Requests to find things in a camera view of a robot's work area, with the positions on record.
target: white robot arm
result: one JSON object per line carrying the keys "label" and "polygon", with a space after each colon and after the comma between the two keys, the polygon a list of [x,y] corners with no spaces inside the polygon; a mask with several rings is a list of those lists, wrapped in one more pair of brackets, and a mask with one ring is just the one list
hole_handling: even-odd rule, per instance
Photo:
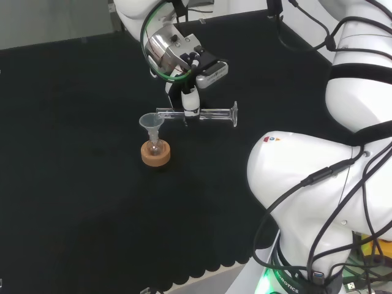
{"label": "white robot arm", "polygon": [[[345,17],[363,17],[390,28],[392,13],[387,15],[369,2],[374,1],[320,0],[324,8],[339,21]],[[392,12],[391,1],[379,0],[378,3]],[[376,50],[386,55],[339,51],[340,48]],[[380,156],[373,161],[375,156],[386,146],[392,146],[391,31],[353,19],[345,24],[337,50],[326,89],[326,105],[336,121],[358,134],[366,152],[350,168],[300,189],[272,212],[281,230],[281,254],[288,265],[308,265],[314,240],[320,237],[326,220],[363,177],[365,167],[368,164],[370,170],[375,167],[382,158]],[[252,150],[247,168],[249,184],[258,200],[269,208],[307,175],[357,154],[361,155],[359,147],[305,135],[271,132],[260,139]],[[392,220],[392,198],[388,195],[391,175],[392,161],[387,161],[366,182],[367,208],[375,232]],[[351,244],[352,231],[371,234],[364,212],[362,188],[355,192],[321,235],[314,253],[321,254]],[[387,230],[381,238],[392,240],[392,230]],[[307,278],[314,273],[326,278],[333,265],[344,263],[349,253],[346,250],[324,256],[312,264],[313,272],[302,273]],[[338,275],[341,268],[335,267],[331,274]],[[290,293],[290,289],[282,286],[281,278],[271,280],[274,291]]]}
{"label": "white robot arm", "polygon": [[185,117],[198,118],[200,98],[195,85],[199,89],[209,87],[228,73],[228,64],[205,50],[196,36],[184,36],[179,26],[173,24],[176,17],[187,17],[188,2],[115,0],[118,15],[141,42],[151,70],[167,81],[172,107],[173,101],[181,100]]}

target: round wooden stand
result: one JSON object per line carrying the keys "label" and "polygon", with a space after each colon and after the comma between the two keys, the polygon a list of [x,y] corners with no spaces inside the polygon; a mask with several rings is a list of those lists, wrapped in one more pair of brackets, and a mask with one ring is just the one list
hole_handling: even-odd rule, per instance
{"label": "round wooden stand", "polygon": [[158,156],[149,154],[147,150],[148,141],[141,147],[141,159],[146,165],[149,165],[150,167],[161,167],[167,164],[170,160],[170,145],[166,141],[161,141],[164,144],[164,151]]}

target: glass tube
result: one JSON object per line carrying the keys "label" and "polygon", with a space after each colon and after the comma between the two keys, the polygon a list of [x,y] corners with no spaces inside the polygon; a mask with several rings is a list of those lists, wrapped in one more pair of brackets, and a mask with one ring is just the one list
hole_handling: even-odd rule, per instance
{"label": "glass tube", "polygon": [[[184,112],[174,111],[172,108],[157,108],[157,113],[162,115],[165,119],[185,119]],[[200,119],[216,119],[216,120],[224,120],[231,121],[234,127],[237,126],[238,123],[238,107],[237,101],[234,102],[234,106],[232,108],[217,108],[217,109],[201,109],[200,110]]]}

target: black cloth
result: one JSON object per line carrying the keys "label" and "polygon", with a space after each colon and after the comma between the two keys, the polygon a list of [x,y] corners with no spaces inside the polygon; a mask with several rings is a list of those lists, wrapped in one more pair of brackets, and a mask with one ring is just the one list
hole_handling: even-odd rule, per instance
{"label": "black cloth", "polygon": [[[330,65],[280,46],[266,12],[184,26],[230,72],[207,107],[238,101],[239,124],[167,121],[172,159],[146,167],[138,120],[168,107],[126,34],[0,52],[0,278],[3,293],[167,290],[220,264],[245,263],[263,216],[249,153],[271,130],[343,142],[328,115]],[[292,32],[287,42],[306,46]],[[276,233],[266,226],[261,244]]]}

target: logo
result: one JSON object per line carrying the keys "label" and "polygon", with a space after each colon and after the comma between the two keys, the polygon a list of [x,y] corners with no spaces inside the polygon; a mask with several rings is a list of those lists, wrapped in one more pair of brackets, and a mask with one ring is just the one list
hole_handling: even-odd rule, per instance
{"label": "logo", "polygon": [[283,284],[285,284],[288,288],[290,288],[291,291],[298,293],[298,289],[294,288],[293,286],[291,286],[288,282],[286,282],[283,277],[279,274],[278,271],[275,271],[275,273],[277,274],[277,276],[281,279],[281,281],[283,282]]}
{"label": "logo", "polygon": [[280,141],[281,139],[279,138],[274,138],[274,137],[265,137],[264,138],[264,142],[268,142],[268,141]]}

